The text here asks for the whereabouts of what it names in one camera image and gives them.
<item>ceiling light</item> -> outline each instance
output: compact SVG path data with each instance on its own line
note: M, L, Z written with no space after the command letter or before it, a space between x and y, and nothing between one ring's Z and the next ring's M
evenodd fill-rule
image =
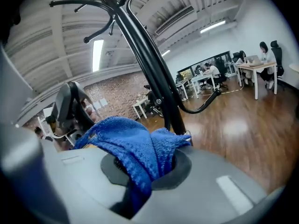
M104 40L96 40L93 42L93 72L100 69L100 59Z
M168 52L170 52L170 50L165 51L162 56L165 56Z
M204 32L206 32L206 31L211 30L211 29L213 29L213 28L215 28L215 27L217 27L217 26L220 26L220 25L222 25L222 24L224 24L224 23L225 23L225 21L218 22L218 23L216 23L216 24L214 24L214 25L211 25L211 26L209 26L209 27L207 27L207 28L201 30L200 33L204 33Z

